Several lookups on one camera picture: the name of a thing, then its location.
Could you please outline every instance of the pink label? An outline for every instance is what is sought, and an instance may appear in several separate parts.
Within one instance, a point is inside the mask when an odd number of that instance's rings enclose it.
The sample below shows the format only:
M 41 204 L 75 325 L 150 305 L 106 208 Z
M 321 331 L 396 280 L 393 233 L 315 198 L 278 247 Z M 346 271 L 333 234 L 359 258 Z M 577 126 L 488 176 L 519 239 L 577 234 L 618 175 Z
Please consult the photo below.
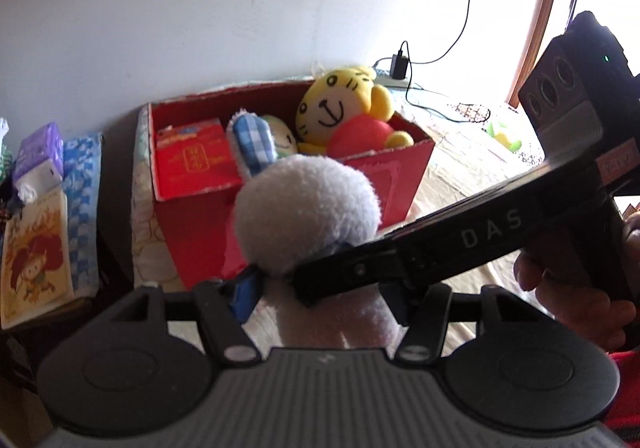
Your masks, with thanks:
M 601 155 L 596 159 L 596 163 L 600 169 L 603 184 L 612 183 L 640 165 L 640 153 L 635 139 L 628 139 L 622 145 Z

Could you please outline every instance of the power adapter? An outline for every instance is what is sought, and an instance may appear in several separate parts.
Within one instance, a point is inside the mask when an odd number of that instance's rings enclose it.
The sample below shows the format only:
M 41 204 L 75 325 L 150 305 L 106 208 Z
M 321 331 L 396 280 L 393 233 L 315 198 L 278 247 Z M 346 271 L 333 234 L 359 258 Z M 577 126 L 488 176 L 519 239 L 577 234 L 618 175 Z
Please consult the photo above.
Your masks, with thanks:
M 406 78 L 406 68 L 409 66 L 409 58 L 402 54 L 402 48 L 391 58 L 391 69 L 389 76 L 394 80 L 404 80 Z

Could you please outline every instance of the blue checkered cloth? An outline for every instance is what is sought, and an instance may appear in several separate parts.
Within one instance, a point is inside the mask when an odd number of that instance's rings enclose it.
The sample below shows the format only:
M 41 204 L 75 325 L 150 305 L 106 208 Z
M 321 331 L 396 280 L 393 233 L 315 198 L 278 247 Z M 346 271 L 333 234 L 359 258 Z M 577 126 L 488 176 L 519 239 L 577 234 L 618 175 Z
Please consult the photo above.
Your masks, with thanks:
M 101 157 L 100 134 L 65 143 L 63 189 L 66 195 L 71 280 L 76 297 L 94 297 L 100 285 L 95 240 Z
M 278 155 L 269 124 L 252 113 L 234 117 L 233 134 L 242 160 L 253 177 L 276 162 Z

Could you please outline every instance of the gray gripper base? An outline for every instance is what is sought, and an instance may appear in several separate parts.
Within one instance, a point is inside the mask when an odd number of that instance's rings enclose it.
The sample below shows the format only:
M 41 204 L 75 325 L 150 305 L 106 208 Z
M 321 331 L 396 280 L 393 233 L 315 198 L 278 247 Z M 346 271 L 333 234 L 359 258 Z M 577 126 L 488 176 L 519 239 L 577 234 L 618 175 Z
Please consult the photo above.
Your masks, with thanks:
M 434 376 L 383 351 L 273 349 L 267 362 L 224 372 L 181 420 L 142 436 L 96 439 L 56 430 L 44 448 L 611 448 L 601 425 L 558 438 L 493 431 L 466 417 Z

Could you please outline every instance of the red clothing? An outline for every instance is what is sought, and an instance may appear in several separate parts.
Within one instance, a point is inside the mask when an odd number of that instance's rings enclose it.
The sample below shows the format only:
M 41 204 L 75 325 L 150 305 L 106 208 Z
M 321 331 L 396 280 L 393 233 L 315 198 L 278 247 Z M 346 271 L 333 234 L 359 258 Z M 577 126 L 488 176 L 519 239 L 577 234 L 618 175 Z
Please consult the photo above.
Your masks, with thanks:
M 629 446 L 640 448 L 640 351 L 611 357 L 620 370 L 620 389 L 604 423 Z

